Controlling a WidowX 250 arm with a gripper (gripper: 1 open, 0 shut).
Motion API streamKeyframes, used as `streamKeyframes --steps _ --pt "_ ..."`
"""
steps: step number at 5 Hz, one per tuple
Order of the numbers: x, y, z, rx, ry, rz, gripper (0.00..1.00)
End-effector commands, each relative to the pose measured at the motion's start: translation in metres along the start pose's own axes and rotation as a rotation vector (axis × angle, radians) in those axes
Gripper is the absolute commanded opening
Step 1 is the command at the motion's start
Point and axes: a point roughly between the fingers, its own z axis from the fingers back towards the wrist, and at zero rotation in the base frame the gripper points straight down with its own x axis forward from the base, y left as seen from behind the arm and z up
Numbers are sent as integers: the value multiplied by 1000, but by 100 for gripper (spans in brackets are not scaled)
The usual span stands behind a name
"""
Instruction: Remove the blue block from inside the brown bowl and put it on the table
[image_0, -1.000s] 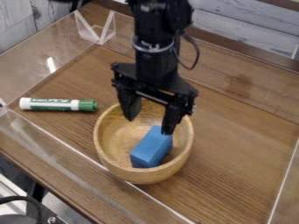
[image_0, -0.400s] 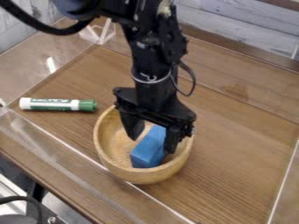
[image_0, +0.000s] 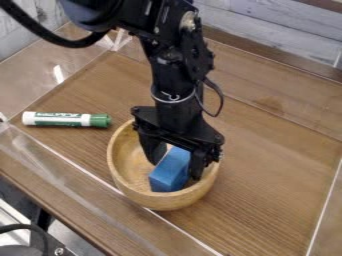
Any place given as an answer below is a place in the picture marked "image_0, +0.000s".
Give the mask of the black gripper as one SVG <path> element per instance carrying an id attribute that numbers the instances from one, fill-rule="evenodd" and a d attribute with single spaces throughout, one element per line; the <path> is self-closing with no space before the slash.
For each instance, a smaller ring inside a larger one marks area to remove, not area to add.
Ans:
<path id="1" fill-rule="evenodd" d="M 203 97 L 186 95 L 177 101 L 154 98 L 153 106 L 130 108 L 133 128 L 148 162 L 156 165 L 166 152 L 166 143 L 190 152 L 189 174 L 201 178 L 207 162 L 217 162 L 224 136 L 204 120 Z"/>

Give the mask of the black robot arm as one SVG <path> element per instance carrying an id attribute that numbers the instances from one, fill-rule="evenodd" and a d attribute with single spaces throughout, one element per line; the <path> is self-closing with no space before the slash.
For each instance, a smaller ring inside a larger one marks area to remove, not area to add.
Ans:
<path id="1" fill-rule="evenodd" d="M 130 109 L 133 129 L 148 161 L 160 161 L 168 144 L 190 153 L 188 172 L 197 180 L 219 160 L 223 135 L 207 124 L 203 89 L 215 55 L 204 42 L 192 0 L 60 0 L 70 21 L 92 32 L 116 27 L 136 36 L 150 65 L 152 106 Z"/>

